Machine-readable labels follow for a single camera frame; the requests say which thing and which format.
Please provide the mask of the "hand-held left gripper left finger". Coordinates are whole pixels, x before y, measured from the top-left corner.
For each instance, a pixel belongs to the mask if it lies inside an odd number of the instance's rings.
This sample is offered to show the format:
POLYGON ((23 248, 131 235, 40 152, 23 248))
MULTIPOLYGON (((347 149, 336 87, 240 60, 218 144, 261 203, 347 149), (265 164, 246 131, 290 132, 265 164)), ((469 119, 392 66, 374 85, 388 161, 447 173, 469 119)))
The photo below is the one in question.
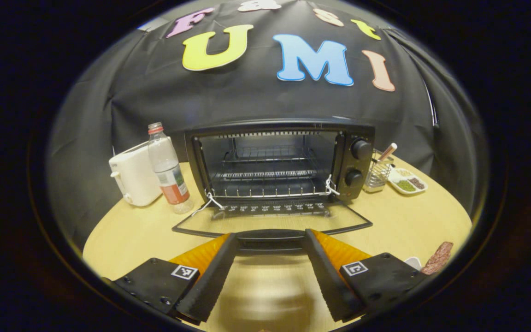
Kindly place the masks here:
POLYGON ((149 258, 118 278, 103 278, 128 305, 151 317, 205 323, 223 290, 239 248, 229 232, 179 256, 149 258))

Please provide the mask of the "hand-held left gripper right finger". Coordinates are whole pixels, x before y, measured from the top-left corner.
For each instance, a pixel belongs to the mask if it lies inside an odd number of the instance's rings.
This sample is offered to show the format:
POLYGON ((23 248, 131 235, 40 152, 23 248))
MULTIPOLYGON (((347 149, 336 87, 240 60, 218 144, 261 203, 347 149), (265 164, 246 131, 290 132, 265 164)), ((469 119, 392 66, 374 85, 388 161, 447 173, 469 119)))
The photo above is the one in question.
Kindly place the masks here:
POLYGON ((305 230, 303 247, 335 321, 386 313, 428 278, 392 254, 372 256, 314 229, 305 230))

